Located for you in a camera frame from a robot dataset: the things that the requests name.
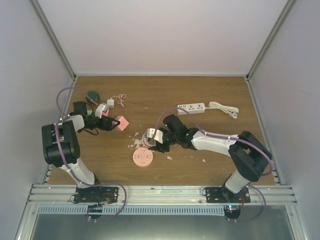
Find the white power strip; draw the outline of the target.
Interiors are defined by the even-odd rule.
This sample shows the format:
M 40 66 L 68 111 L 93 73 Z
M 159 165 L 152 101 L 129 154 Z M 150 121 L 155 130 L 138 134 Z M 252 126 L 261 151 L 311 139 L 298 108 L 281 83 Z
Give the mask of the white power strip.
M 178 115 L 186 115 L 187 113 L 185 111 L 187 111 L 190 114 L 202 114 L 206 110 L 206 106 L 203 102 L 180 104 L 177 107 L 178 107 L 178 110 L 177 110 Z

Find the pink round socket tower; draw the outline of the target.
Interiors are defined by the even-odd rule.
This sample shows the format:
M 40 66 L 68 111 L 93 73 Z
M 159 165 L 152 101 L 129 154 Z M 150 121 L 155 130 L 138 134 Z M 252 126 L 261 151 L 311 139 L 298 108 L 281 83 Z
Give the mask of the pink round socket tower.
M 146 147 L 136 149 L 132 155 L 133 162 L 140 168 L 148 167 L 153 161 L 153 152 Z

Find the small grey white plug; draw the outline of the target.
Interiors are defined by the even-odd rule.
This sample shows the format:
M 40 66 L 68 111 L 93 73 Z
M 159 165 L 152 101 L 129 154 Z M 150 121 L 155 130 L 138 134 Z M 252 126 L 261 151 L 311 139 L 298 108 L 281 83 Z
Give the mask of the small grey white plug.
M 107 101 L 106 101 L 106 104 L 107 104 L 107 106 L 108 106 L 108 108 L 114 108 L 115 107 L 115 100 L 114 99 L 108 99 Z

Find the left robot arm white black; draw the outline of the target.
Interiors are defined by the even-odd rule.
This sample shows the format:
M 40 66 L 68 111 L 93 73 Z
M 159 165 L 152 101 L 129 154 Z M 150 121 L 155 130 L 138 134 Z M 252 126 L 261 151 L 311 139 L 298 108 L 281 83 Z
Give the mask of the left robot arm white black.
M 73 103 L 73 112 L 56 124 L 41 127 L 43 156 L 47 164 L 64 170 L 79 189 L 86 189 L 85 195 L 92 202 L 103 197 L 103 189 L 96 175 L 81 159 L 77 133 L 102 130 L 110 132 L 121 122 L 105 115 L 108 106 L 99 104 L 95 112 L 88 114 L 89 104 L 84 101 Z

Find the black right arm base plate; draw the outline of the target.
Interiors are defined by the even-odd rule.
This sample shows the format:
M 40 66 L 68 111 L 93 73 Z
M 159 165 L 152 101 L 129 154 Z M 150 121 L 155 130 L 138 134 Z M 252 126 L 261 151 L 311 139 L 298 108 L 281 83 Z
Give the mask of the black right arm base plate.
M 207 186 L 202 190 L 207 203 L 250 203 L 249 190 L 244 187 L 238 193 L 232 193 L 224 186 Z

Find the red pink charger plug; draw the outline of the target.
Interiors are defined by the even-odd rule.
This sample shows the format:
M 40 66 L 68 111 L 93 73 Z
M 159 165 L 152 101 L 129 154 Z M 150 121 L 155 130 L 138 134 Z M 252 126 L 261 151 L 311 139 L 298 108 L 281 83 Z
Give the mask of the red pink charger plug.
M 109 112 L 110 112 L 110 110 L 108 109 L 107 111 L 103 111 L 101 115 L 105 116 L 105 117 L 108 117 L 109 116 Z

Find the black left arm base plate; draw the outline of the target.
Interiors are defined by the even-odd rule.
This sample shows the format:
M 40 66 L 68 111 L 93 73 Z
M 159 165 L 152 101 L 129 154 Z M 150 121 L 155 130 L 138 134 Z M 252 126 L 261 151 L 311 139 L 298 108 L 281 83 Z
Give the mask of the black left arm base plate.
M 75 194 L 71 195 L 69 200 L 73 204 L 79 203 L 96 203 L 112 204 L 118 201 L 118 187 L 99 186 L 76 188 Z

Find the dark green cube plug adapter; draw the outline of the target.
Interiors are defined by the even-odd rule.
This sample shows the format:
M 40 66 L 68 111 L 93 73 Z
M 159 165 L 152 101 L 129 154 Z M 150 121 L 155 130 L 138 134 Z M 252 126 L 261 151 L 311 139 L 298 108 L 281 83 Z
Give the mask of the dark green cube plug adapter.
M 87 96 L 85 98 L 89 103 L 91 102 L 91 100 L 99 102 L 101 99 L 99 93 L 96 91 L 88 91 Z

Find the aluminium front rail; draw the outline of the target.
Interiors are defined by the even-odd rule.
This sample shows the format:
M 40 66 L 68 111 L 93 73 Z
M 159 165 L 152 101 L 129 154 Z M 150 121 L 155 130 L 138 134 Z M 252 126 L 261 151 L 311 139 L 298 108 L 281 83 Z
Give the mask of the aluminium front rail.
M 205 206 L 204 187 L 200 185 L 126 185 L 127 206 Z M 69 204 L 75 185 L 34 184 L 27 202 L 30 204 Z M 249 205 L 296 206 L 293 189 L 288 185 L 258 185 L 249 188 Z

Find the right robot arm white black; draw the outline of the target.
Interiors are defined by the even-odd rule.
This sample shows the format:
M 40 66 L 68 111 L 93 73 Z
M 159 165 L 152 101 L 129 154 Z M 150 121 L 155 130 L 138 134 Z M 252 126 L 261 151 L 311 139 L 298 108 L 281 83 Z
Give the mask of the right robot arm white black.
M 174 114 L 168 115 L 163 123 L 165 127 L 146 131 L 146 139 L 152 144 L 150 150 L 167 153 L 172 145 L 180 145 L 184 149 L 210 151 L 231 158 L 236 170 L 221 186 L 221 196 L 228 203 L 234 202 L 249 183 L 264 176 L 267 167 L 274 170 L 271 153 L 249 131 L 224 135 L 199 127 L 188 128 Z

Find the pink cube socket adapter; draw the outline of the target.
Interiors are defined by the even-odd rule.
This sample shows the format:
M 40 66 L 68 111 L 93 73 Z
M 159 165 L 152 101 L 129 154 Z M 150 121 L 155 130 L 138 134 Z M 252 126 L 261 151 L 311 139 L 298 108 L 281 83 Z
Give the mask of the pink cube socket adapter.
M 116 127 L 118 131 L 123 132 L 129 126 L 128 120 L 123 115 L 118 115 L 115 119 L 120 122 Z

